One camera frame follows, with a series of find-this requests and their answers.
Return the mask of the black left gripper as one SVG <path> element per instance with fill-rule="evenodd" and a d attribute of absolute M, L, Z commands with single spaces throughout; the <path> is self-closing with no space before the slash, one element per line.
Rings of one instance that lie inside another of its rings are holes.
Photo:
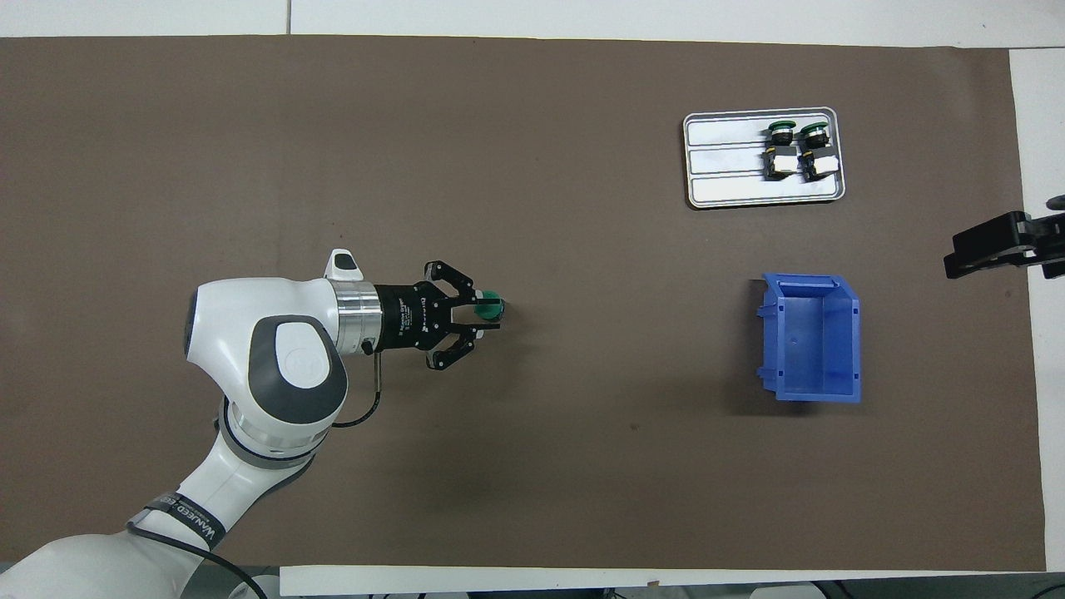
<path fill-rule="evenodd" d="M 501 323 L 435 324 L 431 307 L 459 307 L 478 304 L 484 292 L 474 280 L 441 260 L 424 266 L 424 282 L 414 285 L 375 285 L 383 318 L 376 352 L 390 349 L 421 349 L 430 370 L 448 370 L 472 353 L 489 330 Z"/>

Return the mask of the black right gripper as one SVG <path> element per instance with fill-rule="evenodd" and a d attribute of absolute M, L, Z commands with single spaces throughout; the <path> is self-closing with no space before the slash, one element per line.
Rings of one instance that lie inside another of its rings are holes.
<path fill-rule="evenodd" d="M 1025 266 L 1031 250 L 1030 265 L 1038 265 L 1045 280 L 1062 278 L 1064 215 L 1031 220 L 1031 234 L 1028 218 L 1023 211 L 1009 211 L 954 234 L 954 250 L 944 257 L 944 275 L 957 280 L 978 270 Z"/>

